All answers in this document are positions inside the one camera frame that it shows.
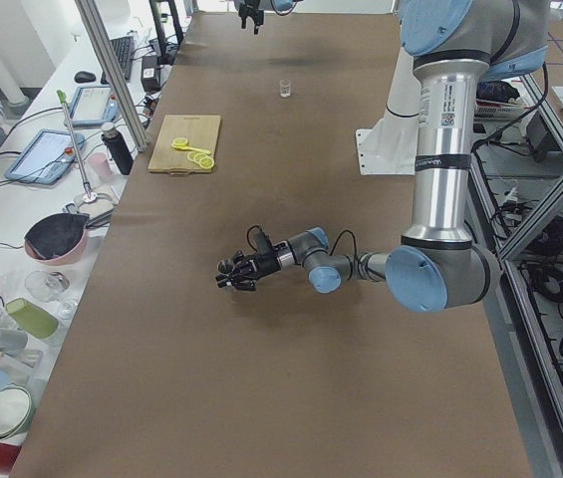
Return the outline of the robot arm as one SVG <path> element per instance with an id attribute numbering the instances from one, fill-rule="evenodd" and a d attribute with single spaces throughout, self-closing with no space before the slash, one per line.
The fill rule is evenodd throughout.
<path id="1" fill-rule="evenodd" d="M 241 20 L 241 28 L 247 27 L 247 21 L 252 20 L 253 34 L 259 33 L 259 28 L 264 24 L 265 12 L 272 11 L 279 16 L 292 13 L 300 0 L 238 0 L 234 7 Z"/>
<path id="2" fill-rule="evenodd" d="M 327 294 L 346 280 L 385 282 L 415 312 L 481 301 L 499 280 L 494 255 L 464 226 L 476 92 L 543 67 L 550 5 L 546 1 L 406 1 L 398 10 L 401 46 L 421 92 L 414 158 L 411 226 L 391 253 L 338 255 L 320 228 L 272 243 L 253 231 L 255 251 L 220 262 L 219 287 L 254 290 L 259 279 L 303 268 Z"/>

